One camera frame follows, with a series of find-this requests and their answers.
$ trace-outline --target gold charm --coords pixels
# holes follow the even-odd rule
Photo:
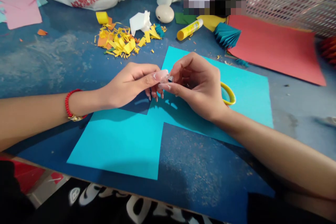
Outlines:
[[[68,117],[71,121],[80,121],[83,119],[83,117],[77,117],[75,115],[72,115],[72,117]]]

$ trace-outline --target left hand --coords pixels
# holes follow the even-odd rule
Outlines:
[[[104,104],[103,109],[122,107],[144,90],[149,100],[151,95],[158,100],[157,92],[162,97],[163,91],[157,86],[167,77],[168,70],[160,70],[157,65],[130,62],[110,83],[99,90]]]

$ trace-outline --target hand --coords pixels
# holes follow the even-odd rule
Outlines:
[[[159,88],[180,96],[204,119],[213,122],[228,109],[219,69],[198,54],[192,52],[177,61],[170,75],[173,83],[159,84]]]
[[[168,70],[160,70],[157,65],[130,62],[109,84],[99,90],[104,104],[102,109],[122,107],[144,90],[149,100],[152,94],[157,101],[157,92],[163,92],[162,89],[158,89],[158,83],[167,77]]]

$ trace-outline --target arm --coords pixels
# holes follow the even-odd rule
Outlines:
[[[292,189],[299,186],[314,196],[336,200],[336,162],[229,109],[222,101],[216,67],[192,52],[177,61],[170,74],[174,83],[159,84],[161,89],[183,98],[196,113],[226,131],[271,171],[296,185]]]
[[[141,91],[157,98],[157,83],[168,74],[157,65],[129,63],[105,87],[75,92],[69,108],[76,116],[124,106]],[[68,122],[65,109],[67,94],[17,97],[0,100],[0,152],[17,142]]]

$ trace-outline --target yellow glue stick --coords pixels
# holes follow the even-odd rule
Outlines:
[[[191,23],[187,27],[184,27],[182,30],[179,30],[177,32],[177,39],[178,40],[184,40],[186,37],[193,34],[195,31],[197,31],[199,28],[201,28],[203,25],[203,20],[198,19],[194,23]]]

